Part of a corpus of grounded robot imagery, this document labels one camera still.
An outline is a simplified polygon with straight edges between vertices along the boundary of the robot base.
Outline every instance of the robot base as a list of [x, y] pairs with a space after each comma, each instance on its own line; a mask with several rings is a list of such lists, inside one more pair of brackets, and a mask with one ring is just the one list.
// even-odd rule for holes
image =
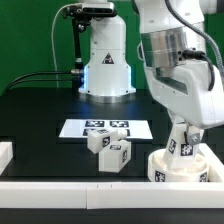
[[84, 100], [89, 100], [95, 103], [122, 103], [135, 99], [135, 93], [128, 93], [121, 96], [97, 96], [88, 93], [79, 93], [79, 97]]

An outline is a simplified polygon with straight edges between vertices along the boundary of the white border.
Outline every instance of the white border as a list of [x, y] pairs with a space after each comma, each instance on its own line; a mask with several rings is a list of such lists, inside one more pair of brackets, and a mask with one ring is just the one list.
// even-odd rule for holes
[[208, 148], [212, 183], [0, 182], [0, 208], [224, 208], [224, 166]]

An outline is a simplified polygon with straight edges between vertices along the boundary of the black cable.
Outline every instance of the black cable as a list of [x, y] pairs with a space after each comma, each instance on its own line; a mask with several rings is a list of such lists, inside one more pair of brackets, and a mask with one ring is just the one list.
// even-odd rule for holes
[[33, 76], [42, 76], [42, 75], [66, 75], [66, 74], [71, 74], [71, 71], [33, 72], [33, 73], [30, 73], [30, 74], [22, 75], [22, 76], [20, 76], [20, 77], [18, 77], [16, 79], [14, 79], [11, 83], [18, 82], [20, 80], [23, 80], [23, 79], [26, 79], [26, 78], [29, 78], [29, 77], [33, 77]]
[[12, 82], [10, 82], [6, 88], [4, 89], [3, 91], [3, 94], [5, 94], [12, 86], [14, 83], [17, 83], [23, 79], [26, 79], [26, 78], [29, 78], [29, 77], [33, 77], [33, 76], [43, 76], [43, 75], [66, 75], [66, 74], [71, 74], [70, 71], [44, 71], [44, 72], [34, 72], [34, 73], [29, 73], [29, 74], [26, 74], [26, 75], [22, 75], [16, 79], [14, 79]]
[[5, 90], [3, 91], [3, 95], [7, 93], [8, 90], [10, 90], [13, 86], [21, 84], [21, 83], [26, 83], [26, 82], [68, 82], [68, 81], [74, 81], [74, 79], [30, 79], [30, 80], [21, 80], [18, 82], [13, 82], [9, 84]]
[[74, 36], [73, 38], [74, 38], [74, 44], [75, 44], [75, 58], [76, 59], [82, 58], [78, 26], [79, 25], [76, 18], [73, 17], [72, 28], [73, 28], [73, 36]]

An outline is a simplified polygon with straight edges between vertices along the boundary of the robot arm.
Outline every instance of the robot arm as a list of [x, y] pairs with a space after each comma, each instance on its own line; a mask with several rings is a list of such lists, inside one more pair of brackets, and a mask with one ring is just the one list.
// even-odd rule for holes
[[[140, 49], [150, 92], [168, 109], [174, 123], [163, 156], [155, 154], [149, 161], [148, 176], [151, 181], [166, 179], [159, 178], [158, 173], [160, 177], [168, 175], [167, 181], [187, 181], [188, 178], [180, 176], [185, 176], [183, 170], [192, 170], [201, 130], [224, 124], [220, 72], [209, 60], [204, 60], [205, 40], [177, 20], [165, 0], [132, 0], [132, 3], [140, 16]], [[171, 1], [171, 5], [185, 21], [203, 32], [199, 0]], [[180, 118], [184, 124], [177, 124]]]
[[[72, 17], [75, 42], [75, 69], [81, 74], [79, 95], [99, 103], [129, 100], [135, 93], [131, 86], [131, 68], [126, 62], [126, 24], [107, 0], [80, 0], [64, 10]], [[82, 63], [79, 33], [90, 26], [90, 61]]]

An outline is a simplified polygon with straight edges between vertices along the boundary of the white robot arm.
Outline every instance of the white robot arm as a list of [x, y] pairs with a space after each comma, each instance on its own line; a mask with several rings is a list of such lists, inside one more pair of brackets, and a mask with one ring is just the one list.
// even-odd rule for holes
[[[197, 167], [202, 130], [224, 124], [220, 72], [209, 60], [204, 60], [204, 39], [175, 18], [165, 0], [132, 2], [140, 15], [139, 51], [150, 92], [168, 109], [174, 123], [164, 152], [149, 158], [148, 176], [151, 181], [205, 180], [205, 169], [196, 178], [193, 174], [189, 177], [189, 170], [197, 170], [194, 166]], [[204, 17], [199, 0], [171, 0], [170, 3], [185, 21], [203, 32]], [[200, 160], [206, 167], [206, 161], [201, 157]]]

